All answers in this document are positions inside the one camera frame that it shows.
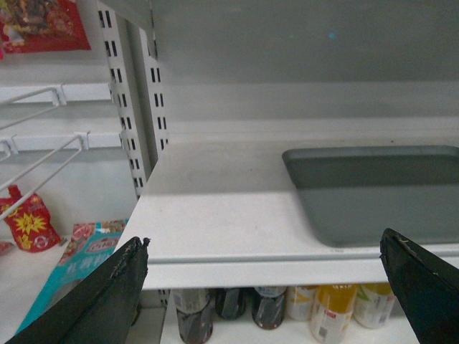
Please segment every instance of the gray tray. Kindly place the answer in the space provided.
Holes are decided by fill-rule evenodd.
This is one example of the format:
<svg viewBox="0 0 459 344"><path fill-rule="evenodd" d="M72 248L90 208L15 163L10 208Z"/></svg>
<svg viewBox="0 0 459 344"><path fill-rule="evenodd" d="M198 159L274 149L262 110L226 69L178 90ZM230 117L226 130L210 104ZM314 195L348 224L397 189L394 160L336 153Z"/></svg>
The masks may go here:
<svg viewBox="0 0 459 344"><path fill-rule="evenodd" d="M283 160L326 245L377 246L388 227L420 244L459 242L459 148L293 149Z"/></svg>

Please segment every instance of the packaged snack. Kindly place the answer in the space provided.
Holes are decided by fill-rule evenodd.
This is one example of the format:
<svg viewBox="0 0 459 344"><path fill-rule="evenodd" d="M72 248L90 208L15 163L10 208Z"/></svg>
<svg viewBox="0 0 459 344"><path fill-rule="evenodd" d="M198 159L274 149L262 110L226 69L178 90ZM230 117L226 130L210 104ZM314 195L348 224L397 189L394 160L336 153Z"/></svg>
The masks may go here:
<svg viewBox="0 0 459 344"><path fill-rule="evenodd" d="M0 214L8 210L21 197L16 185L8 187L10 198L0 199ZM41 252L62 240L52 227L47 207L36 193L8 215L5 220L18 248L28 252Z"/></svg>
<svg viewBox="0 0 459 344"><path fill-rule="evenodd" d="M76 224L70 243L18 332L97 269L115 250L126 224L127 220Z"/></svg>
<svg viewBox="0 0 459 344"><path fill-rule="evenodd" d="M90 49L72 0L0 0L0 36L7 54Z"/></svg>

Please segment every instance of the blue package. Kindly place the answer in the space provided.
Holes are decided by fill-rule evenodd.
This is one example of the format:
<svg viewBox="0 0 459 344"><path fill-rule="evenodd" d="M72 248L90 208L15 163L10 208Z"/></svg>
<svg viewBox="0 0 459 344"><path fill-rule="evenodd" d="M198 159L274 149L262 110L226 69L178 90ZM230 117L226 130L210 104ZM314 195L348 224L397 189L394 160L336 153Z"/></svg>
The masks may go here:
<svg viewBox="0 0 459 344"><path fill-rule="evenodd" d="M21 332L61 300L115 250L128 220L76 224L59 263L17 330Z"/></svg>

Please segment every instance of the red snack package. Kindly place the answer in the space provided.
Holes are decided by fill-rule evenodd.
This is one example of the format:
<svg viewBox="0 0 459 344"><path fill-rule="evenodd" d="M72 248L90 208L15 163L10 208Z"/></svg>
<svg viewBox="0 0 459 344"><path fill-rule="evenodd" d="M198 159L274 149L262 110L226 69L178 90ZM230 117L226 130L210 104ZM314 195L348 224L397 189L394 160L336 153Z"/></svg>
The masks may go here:
<svg viewBox="0 0 459 344"><path fill-rule="evenodd" d="M7 54L89 50L75 0L0 0Z"/></svg>
<svg viewBox="0 0 459 344"><path fill-rule="evenodd" d="M11 197L0 199L0 213L22 197L16 185L8 187L8 191ZM41 252L61 242L50 220L47 207L36 193L5 218L18 248L28 252Z"/></svg>

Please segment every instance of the shelf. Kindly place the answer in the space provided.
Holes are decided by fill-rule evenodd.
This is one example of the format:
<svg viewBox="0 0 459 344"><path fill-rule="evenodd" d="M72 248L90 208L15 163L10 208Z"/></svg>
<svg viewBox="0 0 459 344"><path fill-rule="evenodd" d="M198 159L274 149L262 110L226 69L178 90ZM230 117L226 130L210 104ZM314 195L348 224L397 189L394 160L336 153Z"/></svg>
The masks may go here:
<svg viewBox="0 0 459 344"><path fill-rule="evenodd" d="M142 309L137 322L129 330L126 344L159 344L165 312L162 307Z"/></svg>
<svg viewBox="0 0 459 344"><path fill-rule="evenodd" d="M291 148L388 144L170 142L119 245L132 236L151 238L144 289L386 281L379 247L341 249L317 240L281 154ZM459 267L459 244L425 247Z"/></svg>
<svg viewBox="0 0 459 344"><path fill-rule="evenodd" d="M0 343L13 337L56 267L65 247L55 245L45 252L28 253L14 247L0 256Z"/></svg>
<svg viewBox="0 0 459 344"><path fill-rule="evenodd" d="M209 344L252 343L278 344L303 343L317 344L308 329L308 324L286 318L275 330L262 330L253 322L250 308L236 321L222 320L214 314L214 329ZM342 344L419 344L406 317L400 309L394 309L386 326L370 330L360 326L354 319L349 326ZM161 344L183 344L179 337L174 302L170 299L164 319Z"/></svg>

